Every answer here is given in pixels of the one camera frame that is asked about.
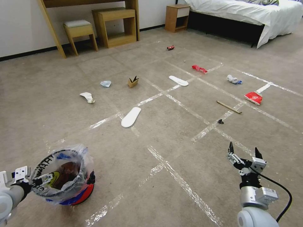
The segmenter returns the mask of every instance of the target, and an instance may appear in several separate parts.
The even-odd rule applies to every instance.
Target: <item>stool cushion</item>
[[[90,25],[91,23],[88,22],[87,20],[72,20],[72,21],[64,22],[64,24],[67,27],[71,28],[71,27],[81,27],[85,25]]]

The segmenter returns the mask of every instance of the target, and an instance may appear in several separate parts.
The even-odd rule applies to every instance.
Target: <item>wooden desk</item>
[[[62,57],[66,58],[63,48],[59,42],[56,31],[50,21],[49,15],[46,8],[52,7],[62,7],[62,6],[74,6],[74,5],[87,5],[87,4],[98,4],[98,3],[109,3],[109,2],[123,2],[125,1],[125,8],[134,9],[136,14],[136,32],[137,32],[137,41],[140,40],[139,35],[139,5],[138,0],[37,0],[38,5],[42,11],[44,19],[48,25],[48,28],[53,36],[55,44],[58,48],[58,51]]]

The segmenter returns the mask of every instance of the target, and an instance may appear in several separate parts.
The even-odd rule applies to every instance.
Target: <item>black cable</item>
[[[252,171],[254,171],[256,174],[258,174],[258,175],[260,175],[261,177],[265,178],[266,180],[269,180],[270,182],[272,182],[272,183],[274,183],[274,184],[280,186],[281,188],[283,188],[283,189],[288,193],[288,195],[289,195],[289,201],[288,201],[286,207],[284,208],[284,210],[279,214],[279,216],[278,216],[277,219],[276,219],[276,222],[279,222],[280,219],[282,218],[282,216],[286,213],[286,211],[287,211],[288,208],[290,207],[290,205],[291,205],[291,203],[292,203],[292,201],[293,201],[293,196],[291,195],[290,191],[288,191],[288,189],[287,189],[286,187],[284,187],[283,185],[281,185],[281,184],[279,184],[278,182],[276,182],[276,181],[274,181],[274,180],[272,180],[272,179],[270,179],[270,178],[268,178],[268,177],[262,175],[261,173],[255,171],[255,170],[252,169],[251,167],[250,167],[250,169],[251,169]]]

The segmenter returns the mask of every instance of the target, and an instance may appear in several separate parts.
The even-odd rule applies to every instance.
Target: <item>desk leg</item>
[[[136,31],[137,41],[140,41],[140,27],[139,27],[139,4],[138,0],[125,0],[125,8],[134,9],[136,13]]]
[[[55,41],[55,44],[56,44],[56,46],[58,48],[59,53],[62,55],[63,58],[66,58],[64,50],[63,50],[63,48],[62,48],[62,46],[61,46],[61,44],[60,44],[60,42],[58,40],[57,34],[55,32],[55,29],[53,28],[53,25],[51,24],[51,21],[49,19],[49,16],[48,16],[48,13],[47,13],[47,10],[46,10],[46,7],[45,7],[45,4],[44,4],[43,0],[37,0],[37,2],[38,2],[38,5],[39,5],[39,7],[41,9],[41,12],[42,12],[42,14],[44,16],[46,24],[47,24],[47,26],[48,26],[48,28],[50,30],[50,33],[53,36],[53,39]]]

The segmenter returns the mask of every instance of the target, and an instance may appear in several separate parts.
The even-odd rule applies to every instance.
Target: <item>red toy car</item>
[[[170,46],[170,47],[167,47],[167,50],[173,50],[175,48],[175,46]]]

